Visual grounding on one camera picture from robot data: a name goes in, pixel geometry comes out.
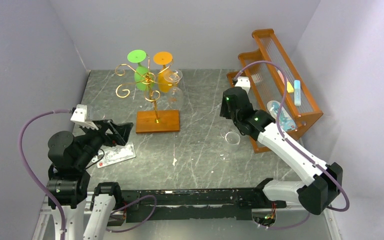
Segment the light blue highlighter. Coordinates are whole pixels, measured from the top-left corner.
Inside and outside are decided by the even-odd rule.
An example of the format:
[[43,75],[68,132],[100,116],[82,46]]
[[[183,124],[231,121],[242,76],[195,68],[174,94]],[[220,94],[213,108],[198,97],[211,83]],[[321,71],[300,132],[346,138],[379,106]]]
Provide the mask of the light blue highlighter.
[[296,79],[293,82],[293,89],[294,89],[294,105],[299,107],[302,105],[301,100],[301,81]]

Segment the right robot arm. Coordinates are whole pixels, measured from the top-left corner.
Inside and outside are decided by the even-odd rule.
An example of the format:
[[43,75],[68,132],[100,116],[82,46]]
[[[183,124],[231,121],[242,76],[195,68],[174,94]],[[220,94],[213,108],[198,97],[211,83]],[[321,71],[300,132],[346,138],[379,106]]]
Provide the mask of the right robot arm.
[[299,181],[264,180],[254,195],[258,206],[265,208],[273,201],[299,203],[309,213],[320,215],[344,192],[343,168],[314,156],[279,128],[268,112],[254,109],[241,87],[223,92],[220,116],[232,120],[242,135],[268,147],[300,178]]

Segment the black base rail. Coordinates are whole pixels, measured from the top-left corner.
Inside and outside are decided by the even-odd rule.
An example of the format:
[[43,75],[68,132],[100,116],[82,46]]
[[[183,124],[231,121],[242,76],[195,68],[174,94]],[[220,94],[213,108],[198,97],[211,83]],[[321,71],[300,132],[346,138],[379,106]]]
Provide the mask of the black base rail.
[[251,220],[253,210],[286,208],[285,201],[272,202],[252,187],[178,190],[122,190],[125,203],[139,200],[126,210],[127,223],[161,220]]

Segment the pink yellow highlighter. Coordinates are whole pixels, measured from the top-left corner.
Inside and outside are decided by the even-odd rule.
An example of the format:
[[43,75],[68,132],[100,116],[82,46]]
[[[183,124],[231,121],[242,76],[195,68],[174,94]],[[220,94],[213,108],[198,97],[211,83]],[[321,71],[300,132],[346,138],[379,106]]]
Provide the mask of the pink yellow highlighter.
[[281,82],[283,85],[286,85],[286,90],[289,94],[291,93],[294,93],[294,87],[293,85],[290,83],[290,81],[288,80],[287,77],[284,77],[284,75],[282,74],[282,72],[280,70],[277,70],[277,74],[279,75],[280,79],[281,79]]

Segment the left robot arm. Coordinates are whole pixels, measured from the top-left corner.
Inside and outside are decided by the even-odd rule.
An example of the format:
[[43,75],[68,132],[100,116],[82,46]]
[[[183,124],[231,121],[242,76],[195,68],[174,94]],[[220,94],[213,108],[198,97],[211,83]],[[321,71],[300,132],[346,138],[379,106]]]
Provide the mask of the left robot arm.
[[110,213],[123,204],[120,185],[104,182],[97,185],[92,197],[92,214],[84,226],[90,174],[88,164],[98,155],[102,146],[125,146],[132,122],[115,124],[112,120],[96,120],[97,129],[84,128],[83,135],[69,131],[55,133],[48,141],[48,158],[55,168],[49,173],[46,188],[48,205],[54,220],[55,233],[62,240],[101,240]]

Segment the orange wooden shelf rack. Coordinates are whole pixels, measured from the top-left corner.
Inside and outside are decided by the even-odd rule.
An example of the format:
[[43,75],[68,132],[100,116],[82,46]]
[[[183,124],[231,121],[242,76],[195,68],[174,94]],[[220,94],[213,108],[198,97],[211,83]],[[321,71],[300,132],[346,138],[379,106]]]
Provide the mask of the orange wooden shelf rack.
[[281,102],[283,97],[284,85],[277,69],[264,63],[256,64],[256,61],[265,60],[277,64],[285,71],[284,77],[288,78],[291,84],[294,80],[300,80],[301,106],[295,106],[293,93],[286,97],[283,106],[296,123],[296,130],[289,131],[288,134],[298,140],[316,123],[323,112],[275,35],[275,31],[271,28],[258,29],[251,35],[258,46],[257,50],[238,55],[241,65],[247,68],[241,75],[250,80],[249,99],[254,108],[266,110],[269,101]]

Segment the flat blister pack on table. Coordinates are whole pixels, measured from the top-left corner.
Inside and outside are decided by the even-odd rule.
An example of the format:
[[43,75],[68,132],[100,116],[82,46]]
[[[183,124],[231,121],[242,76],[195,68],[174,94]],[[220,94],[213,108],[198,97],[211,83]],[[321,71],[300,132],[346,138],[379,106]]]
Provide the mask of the flat blister pack on table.
[[107,149],[99,150],[98,155],[92,158],[92,163],[97,168],[104,168],[123,161],[131,160],[136,157],[136,151],[132,142],[125,146],[114,146]]

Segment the orange plastic wine glass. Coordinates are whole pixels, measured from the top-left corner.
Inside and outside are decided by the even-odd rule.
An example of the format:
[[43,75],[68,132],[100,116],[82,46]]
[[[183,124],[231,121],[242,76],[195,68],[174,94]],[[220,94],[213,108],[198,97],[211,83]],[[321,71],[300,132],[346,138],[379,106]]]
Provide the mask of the orange plastic wine glass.
[[153,61],[155,64],[161,66],[161,70],[157,74],[157,85],[161,93],[167,93],[173,86],[173,83],[167,81],[165,76],[170,72],[170,67],[173,64],[173,55],[168,51],[157,52]]

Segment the green plastic wine glass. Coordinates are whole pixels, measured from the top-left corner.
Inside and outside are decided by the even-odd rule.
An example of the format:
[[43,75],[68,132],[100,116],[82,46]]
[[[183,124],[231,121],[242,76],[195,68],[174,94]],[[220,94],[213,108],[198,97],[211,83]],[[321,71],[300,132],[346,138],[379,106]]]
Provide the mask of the green plastic wine glass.
[[142,62],[149,60],[150,57],[142,49],[135,49],[128,53],[127,60],[132,64],[137,64],[137,67],[134,69],[134,80],[136,82],[136,87],[144,92],[148,92],[149,88],[153,88],[154,83],[145,84],[145,75],[149,72],[149,63],[147,65],[142,65]]

